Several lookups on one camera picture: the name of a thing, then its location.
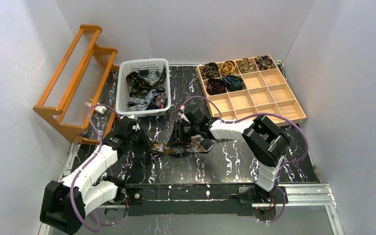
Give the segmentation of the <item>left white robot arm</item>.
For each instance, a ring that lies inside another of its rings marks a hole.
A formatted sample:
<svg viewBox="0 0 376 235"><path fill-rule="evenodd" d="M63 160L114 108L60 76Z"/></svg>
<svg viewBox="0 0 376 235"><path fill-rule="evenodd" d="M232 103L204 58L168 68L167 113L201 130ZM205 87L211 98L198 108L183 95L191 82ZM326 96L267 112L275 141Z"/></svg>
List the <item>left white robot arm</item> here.
<svg viewBox="0 0 376 235"><path fill-rule="evenodd" d="M114 128L101 140L93 154L75 171L60 181L50 181L43 196L40 221L69 235L81 226L99 232L103 225L95 216L97 226L85 222L87 215L108 201L131 205L136 191L127 189L125 182L113 176L100 176L131 147L149 149L153 146L134 115L121 117Z"/></svg>

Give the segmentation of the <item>white plastic basket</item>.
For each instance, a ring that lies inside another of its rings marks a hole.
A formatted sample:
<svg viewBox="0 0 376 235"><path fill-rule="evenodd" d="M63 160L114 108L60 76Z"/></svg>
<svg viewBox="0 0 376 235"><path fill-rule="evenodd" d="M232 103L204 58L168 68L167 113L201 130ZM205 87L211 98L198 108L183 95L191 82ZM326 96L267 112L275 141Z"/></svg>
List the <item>white plastic basket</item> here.
<svg viewBox="0 0 376 235"><path fill-rule="evenodd" d="M171 106L169 63L163 58L139 59L120 64L116 111L139 118L163 116Z"/></svg>

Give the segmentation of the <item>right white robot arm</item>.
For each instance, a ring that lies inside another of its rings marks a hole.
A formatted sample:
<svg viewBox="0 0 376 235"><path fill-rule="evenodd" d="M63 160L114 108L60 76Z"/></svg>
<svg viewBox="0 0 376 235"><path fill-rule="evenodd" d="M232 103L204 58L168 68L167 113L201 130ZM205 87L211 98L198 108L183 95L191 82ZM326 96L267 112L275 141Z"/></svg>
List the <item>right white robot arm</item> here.
<svg viewBox="0 0 376 235"><path fill-rule="evenodd" d="M187 149L195 136L202 137L200 146L205 150L211 150L216 141L245 142L259 162L259 174L255 194L237 198L268 202L274 196L280 164L290 141L267 115L258 115L253 120L224 120L207 117L197 106L182 108L179 115L166 144L168 148Z"/></svg>

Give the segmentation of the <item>orange grey patterned tie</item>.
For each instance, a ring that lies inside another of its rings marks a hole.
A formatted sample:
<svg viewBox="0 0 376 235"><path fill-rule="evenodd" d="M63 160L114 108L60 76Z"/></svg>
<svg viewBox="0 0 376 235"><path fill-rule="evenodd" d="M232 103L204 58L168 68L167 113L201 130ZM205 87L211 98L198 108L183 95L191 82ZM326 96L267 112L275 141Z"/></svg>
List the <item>orange grey patterned tie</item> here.
<svg viewBox="0 0 376 235"><path fill-rule="evenodd" d="M150 151L154 154L160 155L179 155L190 153L208 153L210 152L215 143L212 140L204 139L202 136L197 135L191 138L191 142L183 145L181 143L176 146L168 145L166 141L152 141Z"/></svg>

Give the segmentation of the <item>wooden compartment tray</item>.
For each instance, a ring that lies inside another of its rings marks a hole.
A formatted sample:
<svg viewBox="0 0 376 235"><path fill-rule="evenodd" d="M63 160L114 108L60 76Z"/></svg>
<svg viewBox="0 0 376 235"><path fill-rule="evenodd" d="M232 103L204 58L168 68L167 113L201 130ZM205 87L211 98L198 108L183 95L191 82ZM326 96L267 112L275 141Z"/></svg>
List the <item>wooden compartment tray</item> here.
<svg viewBox="0 0 376 235"><path fill-rule="evenodd" d="M207 99L206 104L212 117L239 120L252 114L270 113L283 116L294 123L302 123L306 119L306 114L287 84L280 67L276 65L272 56L269 56L274 62L270 70L259 70L255 63L257 57L250 57L249 59L254 63L254 71L250 73L240 73L238 65L242 59L234 60L236 63L234 75L241 76L243 79L243 89L217 95L207 93L208 80L201 75L204 65L197 67L204 96ZM222 63L217 63L219 73Z"/></svg>

